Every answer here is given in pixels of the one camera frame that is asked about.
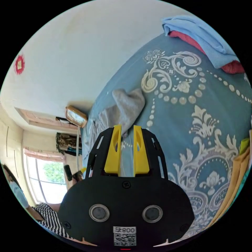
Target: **black and white striped clothing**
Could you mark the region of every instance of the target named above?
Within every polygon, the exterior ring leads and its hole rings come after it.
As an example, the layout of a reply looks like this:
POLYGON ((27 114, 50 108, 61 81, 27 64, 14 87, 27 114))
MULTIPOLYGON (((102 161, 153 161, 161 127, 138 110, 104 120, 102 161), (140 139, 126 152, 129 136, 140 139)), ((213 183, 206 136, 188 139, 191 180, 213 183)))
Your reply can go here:
POLYGON ((57 235, 60 235, 62 237, 71 238, 63 226, 60 223, 60 220, 58 218, 57 212, 53 211, 47 204, 40 203, 36 205, 35 207, 32 207, 35 209, 44 220, 38 220, 38 222, 46 227, 47 229, 51 230, 57 235))

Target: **window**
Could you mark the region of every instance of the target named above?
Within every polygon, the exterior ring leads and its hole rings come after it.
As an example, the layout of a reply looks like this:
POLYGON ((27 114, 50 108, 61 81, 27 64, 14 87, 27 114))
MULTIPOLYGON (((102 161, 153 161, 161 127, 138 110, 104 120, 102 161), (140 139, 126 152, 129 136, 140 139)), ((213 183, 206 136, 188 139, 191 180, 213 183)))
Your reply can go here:
POLYGON ((24 158, 35 200, 51 204, 61 203, 67 192, 64 164, 26 155, 24 158))

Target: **bed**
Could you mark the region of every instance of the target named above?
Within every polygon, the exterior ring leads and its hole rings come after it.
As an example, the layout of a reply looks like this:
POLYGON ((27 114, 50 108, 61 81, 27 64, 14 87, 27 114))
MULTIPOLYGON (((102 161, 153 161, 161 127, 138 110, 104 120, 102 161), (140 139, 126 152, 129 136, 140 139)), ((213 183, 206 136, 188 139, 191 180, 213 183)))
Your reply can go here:
MULTIPOLYGON (((195 220, 182 239, 203 230, 229 186, 232 161, 249 137, 252 89, 245 74, 215 69, 206 55, 164 34, 139 49, 111 78, 89 118, 114 105, 112 91, 141 87, 145 107, 136 125, 153 132, 167 162, 168 177, 190 198, 195 220)), ((81 130, 88 138, 90 124, 81 130)), ((133 175, 133 129, 122 141, 121 176, 133 175)), ((83 166, 88 155, 82 153, 83 166)))

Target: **gray cloth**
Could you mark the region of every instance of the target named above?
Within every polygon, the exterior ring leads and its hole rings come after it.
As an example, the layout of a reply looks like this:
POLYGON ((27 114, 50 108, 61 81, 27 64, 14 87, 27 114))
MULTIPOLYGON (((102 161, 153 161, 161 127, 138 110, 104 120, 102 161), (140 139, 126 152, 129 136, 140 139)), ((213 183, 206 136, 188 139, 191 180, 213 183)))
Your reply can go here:
POLYGON ((103 110, 97 119, 88 119, 91 120, 89 140, 83 144, 83 148, 88 151, 88 154, 99 134, 107 128, 121 124, 122 135, 126 136, 127 130, 134 124, 145 105, 145 99, 140 88, 128 94, 124 89, 116 89, 113 90, 112 96, 115 100, 114 106, 103 110))

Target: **label sticker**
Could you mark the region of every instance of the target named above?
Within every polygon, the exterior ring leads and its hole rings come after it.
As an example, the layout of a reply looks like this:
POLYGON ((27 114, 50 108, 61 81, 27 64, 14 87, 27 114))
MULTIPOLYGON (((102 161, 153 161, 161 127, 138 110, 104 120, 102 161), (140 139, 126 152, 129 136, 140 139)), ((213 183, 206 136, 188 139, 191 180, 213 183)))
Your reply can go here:
POLYGON ((136 246, 136 227, 113 227, 115 246, 136 246))

